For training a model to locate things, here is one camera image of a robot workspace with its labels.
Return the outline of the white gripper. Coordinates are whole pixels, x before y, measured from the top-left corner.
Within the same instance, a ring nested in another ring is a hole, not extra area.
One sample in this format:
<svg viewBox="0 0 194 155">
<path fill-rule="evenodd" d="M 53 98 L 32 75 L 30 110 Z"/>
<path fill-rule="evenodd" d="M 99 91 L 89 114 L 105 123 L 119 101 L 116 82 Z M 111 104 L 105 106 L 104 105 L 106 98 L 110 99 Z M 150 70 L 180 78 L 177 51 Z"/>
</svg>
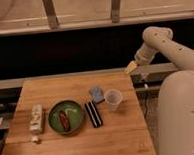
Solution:
<svg viewBox="0 0 194 155">
<path fill-rule="evenodd" d="M 134 60 L 132 60 L 125 69 L 126 74 L 130 74 L 138 65 L 150 64 L 155 56 L 155 50 L 150 48 L 148 45 L 142 45 L 140 49 L 134 55 Z"/>
</svg>

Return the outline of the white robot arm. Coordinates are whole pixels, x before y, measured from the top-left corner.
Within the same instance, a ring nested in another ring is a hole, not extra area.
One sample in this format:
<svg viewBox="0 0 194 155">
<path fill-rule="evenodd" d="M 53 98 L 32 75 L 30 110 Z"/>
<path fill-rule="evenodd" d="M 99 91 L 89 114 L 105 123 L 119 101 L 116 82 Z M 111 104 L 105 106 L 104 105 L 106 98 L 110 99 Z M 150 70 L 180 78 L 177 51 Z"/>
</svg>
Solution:
<svg viewBox="0 0 194 155">
<path fill-rule="evenodd" d="M 158 155 L 194 155 L 194 49 L 173 41 L 167 27 L 149 26 L 142 32 L 143 44 L 127 74 L 152 62 L 162 53 L 178 71 L 166 77 L 158 96 Z"/>
</svg>

